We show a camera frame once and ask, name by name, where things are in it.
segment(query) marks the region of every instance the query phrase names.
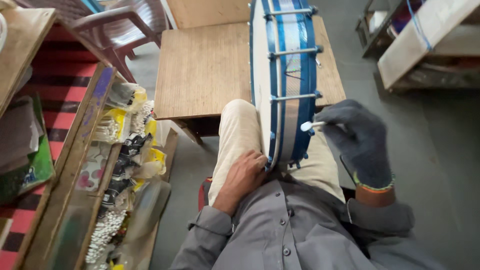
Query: gray floor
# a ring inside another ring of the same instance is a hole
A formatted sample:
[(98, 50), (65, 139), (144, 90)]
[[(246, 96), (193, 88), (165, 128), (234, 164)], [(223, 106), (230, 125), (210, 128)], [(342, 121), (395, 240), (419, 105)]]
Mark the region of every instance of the gray floor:
[[(374, 61), (361, 58), (355, 23), (367, 0), (310, 0), (320, 8), (347, 98), (379, 114), (388, 126), (388, 147), (397, 196), (416, 215), (418, 242), (448, 268), (480, 269), (480, 96), (475, 92), (424, 91), (391, 96), (378, 87)], [(128, 65), (153, 99), (159, 50), (135, 50)], [(167, 269), (197, 213), (201, 182), (216, 163), (218, 137), (205, 147), (180, 136), (170, 182), (172, 194), (160, 221), (150, 269)], [(342, 166), (340, 181), (352, 186)]]

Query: blue string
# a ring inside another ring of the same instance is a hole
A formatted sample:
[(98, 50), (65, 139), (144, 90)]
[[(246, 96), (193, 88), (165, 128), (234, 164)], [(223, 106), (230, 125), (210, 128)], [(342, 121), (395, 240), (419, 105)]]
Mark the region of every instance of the blue string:
[(412, 20), (413, 20), (413, 24), (415, 25), (415, 28), (417, 29), (418, 33), (422, 36), (423, 40), (427, 44), (427, 49), (429, 51), (433, 51), (433, 48), (430, 45), (430, 42), (428, 41), (427, 37), (425, 36), (423, 31), (420, 31), (420, 27), (419, 27), (419, 24), (417, 22), (417, 17), (415, 15), (415, 13), (413, 13), (412, 6), (410, 5), (410, 0), (407, 0), (407, 5), (408, 5), (408, 11), (410, 11), (410, 15), (412, 16)]

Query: gloved hand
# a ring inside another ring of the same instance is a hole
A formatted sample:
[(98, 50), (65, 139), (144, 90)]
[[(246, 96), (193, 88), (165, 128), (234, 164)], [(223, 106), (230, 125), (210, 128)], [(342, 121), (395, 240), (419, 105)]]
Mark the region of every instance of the gloved hand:
[(325, 136), (340, 150), (347, 164), (354, 169), (357, 185), (372, 191), (393, 186), (386, 150), (386, 128), (382, 120), (360, 103), (347, 99), (314, 116), (323, 121)]

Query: beige trousers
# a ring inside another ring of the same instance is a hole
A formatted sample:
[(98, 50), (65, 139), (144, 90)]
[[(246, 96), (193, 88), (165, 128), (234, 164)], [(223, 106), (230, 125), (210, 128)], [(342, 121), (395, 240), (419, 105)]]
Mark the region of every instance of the beige trousers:
[[(233, 162), (244, 152), (262, 151), (261, 131), (255, 107), (242, 99), (232, 100), (222, 111), (218, 161), (213, 172), (208, 203), (213, 205)], [(308, 159), (300, 161), (300, 169), (285, 168), (295, 179), (317, 186), (345, 202), (338, 183), (338, 168), (321, 131), (315, 131), (308, 146)]]

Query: shirt cuff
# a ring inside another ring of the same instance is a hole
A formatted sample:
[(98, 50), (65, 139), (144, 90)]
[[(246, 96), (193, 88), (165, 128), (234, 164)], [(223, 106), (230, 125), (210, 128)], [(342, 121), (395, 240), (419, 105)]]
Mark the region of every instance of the shirt cuff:
[(397, 202), (376, 208), (350, 199), (347, 202), (347, 211), (350, 223), (382, 233), (409, 231), (415, 223), (411, 207)]
[(230, 236), (233, 233), (232, 218), (227, 213), (211, 206), (204, 206), (197, 217), (188, 222), (188, 230), (193, 226), (223, 236)]

